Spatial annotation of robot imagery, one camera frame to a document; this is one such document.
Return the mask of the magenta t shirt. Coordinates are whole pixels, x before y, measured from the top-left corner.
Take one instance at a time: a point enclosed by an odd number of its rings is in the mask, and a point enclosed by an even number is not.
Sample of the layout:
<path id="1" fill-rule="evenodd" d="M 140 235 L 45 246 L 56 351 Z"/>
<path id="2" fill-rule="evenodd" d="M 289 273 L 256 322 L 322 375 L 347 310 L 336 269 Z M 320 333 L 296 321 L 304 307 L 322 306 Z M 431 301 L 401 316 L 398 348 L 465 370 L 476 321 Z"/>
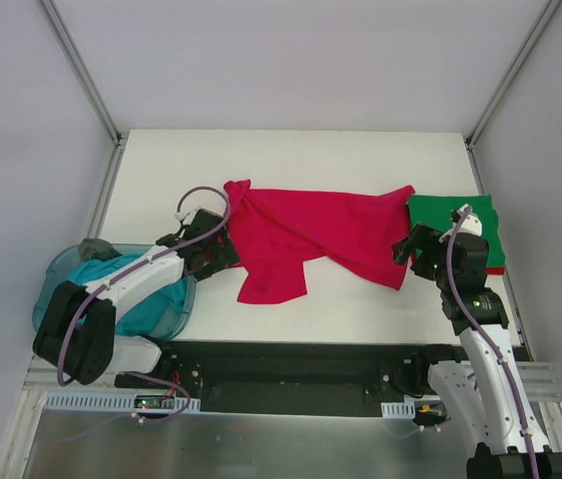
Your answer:
<path id="1" fill-rule="evenodd" d="M 405 268 L 393 245 L 409 231 L 412 186 L 378 195 L 256 189 L 225 183 L 230 237 L 247 273 L 238 300 L 280 304 L 306 295 L 306 262 L 327 257 L 370 282 L 399 290 Z"/>

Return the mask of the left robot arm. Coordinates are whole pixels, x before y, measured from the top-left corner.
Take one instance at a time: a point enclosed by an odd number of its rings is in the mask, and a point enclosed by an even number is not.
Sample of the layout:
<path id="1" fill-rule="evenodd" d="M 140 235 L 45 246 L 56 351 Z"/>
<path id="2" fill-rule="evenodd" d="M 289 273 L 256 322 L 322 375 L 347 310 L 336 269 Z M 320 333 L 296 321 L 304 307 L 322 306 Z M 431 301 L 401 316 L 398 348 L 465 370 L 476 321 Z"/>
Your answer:
<path id="1" fill-rule="evenodd" d="M 172 376 L 163 346 L 148 333 L 120 335 L 130 310 L 181 279 L 206 279 L 237 264 L 228 215 L 197 210 L 178 233 L 166 235 L 120 269 L 82 285 L 65 280 L 54 289 L 33 341 L 33 352 L 57 368 L 57 382 L 88 385 L 106 373 L 135 373 L 149 387 Z"/>

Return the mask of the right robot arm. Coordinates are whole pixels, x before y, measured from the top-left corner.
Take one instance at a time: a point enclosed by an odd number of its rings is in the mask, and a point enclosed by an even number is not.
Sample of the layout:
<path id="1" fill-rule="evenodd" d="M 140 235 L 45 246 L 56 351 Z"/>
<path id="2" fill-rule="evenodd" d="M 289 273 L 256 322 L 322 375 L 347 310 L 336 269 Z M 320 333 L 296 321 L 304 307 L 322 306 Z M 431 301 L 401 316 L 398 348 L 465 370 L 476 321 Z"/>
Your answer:
<path id="1" fill-rule="evenodd" d="M 435 392 L 460 428 L 472 455 L 469 478 L 562 478 L 562 452 L 543 431 L 522 384 L 508 318 L 487 287 L 489 244 L 479 225 L 442 233 L 416 225 L 396 243 L 393 259 L 433 281 L 444 315 L 470 369 L 456 360 L 425 359 L 410 368 L 412 386 Z"/>

